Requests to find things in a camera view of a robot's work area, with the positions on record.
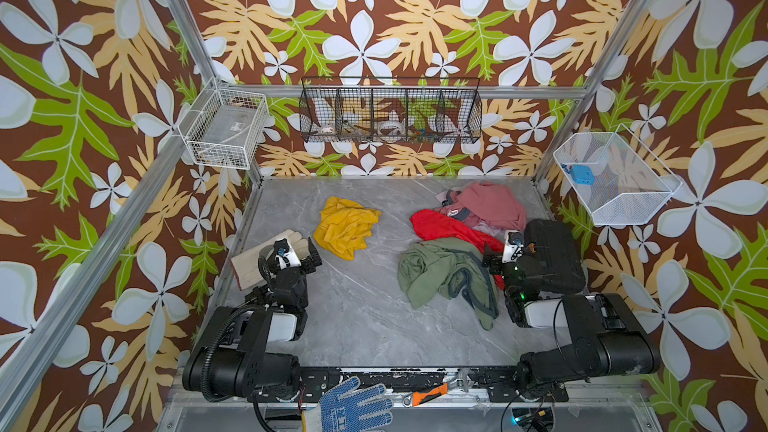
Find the yellow cloth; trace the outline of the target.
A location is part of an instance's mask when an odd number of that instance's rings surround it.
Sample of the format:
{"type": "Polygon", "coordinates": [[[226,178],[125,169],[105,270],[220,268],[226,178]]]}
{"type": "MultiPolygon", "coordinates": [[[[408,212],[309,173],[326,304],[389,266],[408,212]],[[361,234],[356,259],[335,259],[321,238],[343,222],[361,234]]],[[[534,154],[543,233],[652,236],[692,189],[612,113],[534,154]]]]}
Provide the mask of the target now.
{"type": "Polygon", "coordinates": [[[378,210],[332,196],[321,211],[314,241],[337,257],[353,261],[357,251],[367,248],[366,239],[372,236],[380,217],[378,210]]]}

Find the red cloth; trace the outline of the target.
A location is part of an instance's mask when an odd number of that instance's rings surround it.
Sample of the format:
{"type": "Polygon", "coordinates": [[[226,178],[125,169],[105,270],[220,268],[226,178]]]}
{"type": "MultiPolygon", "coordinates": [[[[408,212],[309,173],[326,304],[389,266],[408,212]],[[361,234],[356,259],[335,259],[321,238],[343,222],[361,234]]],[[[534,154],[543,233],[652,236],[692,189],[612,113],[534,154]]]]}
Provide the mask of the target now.
{"type": "Polygon", "coordinates": [[[475,231],[456,219],[432,210],[422,210],[415,213],[411,217],[411,223],[415,234],[421,239],[420,242],[442,238],[457,238],[474,245],[482,254],[482,259],[486,245],[490,246],[495,252],[501,252],[504,249],[502,242],[494,237],[475,231]]]}

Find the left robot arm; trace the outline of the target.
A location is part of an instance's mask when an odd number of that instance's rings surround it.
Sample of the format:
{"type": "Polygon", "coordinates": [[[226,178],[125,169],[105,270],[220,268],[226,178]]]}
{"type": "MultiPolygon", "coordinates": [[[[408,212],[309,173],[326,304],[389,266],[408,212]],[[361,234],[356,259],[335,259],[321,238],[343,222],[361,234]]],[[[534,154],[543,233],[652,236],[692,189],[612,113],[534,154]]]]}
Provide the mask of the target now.
{"type": "Polygon", "coordinates": [[[300,389],[299,359],[270,353],[271,343],[298,340],[309,305],[307,276],[322,265],[315,245],[281,239],[258,254],[256,286],[237,307],[214,310],[183,368],[183,388],[209,402],[264,394],[291,400],[300,389]]]}

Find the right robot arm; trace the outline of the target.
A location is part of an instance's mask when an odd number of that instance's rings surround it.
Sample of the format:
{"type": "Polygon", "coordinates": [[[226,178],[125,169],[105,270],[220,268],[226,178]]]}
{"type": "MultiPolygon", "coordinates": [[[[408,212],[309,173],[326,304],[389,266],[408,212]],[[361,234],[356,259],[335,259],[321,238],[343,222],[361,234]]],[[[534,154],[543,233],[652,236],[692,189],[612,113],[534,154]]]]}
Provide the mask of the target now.
{"type": "Polygon", "coordinates": [[[533,400],[566,382],[607,376],[636,376],[658,371],[659,348],[615,293],[586,294],[576,254],[538,257],[524,248],[504,254],[486,247],[483,265],[504,281],[504,299],[512,321],[522,328],[543,328],[555,346],[523,354],[514,388],[533,400]]]}

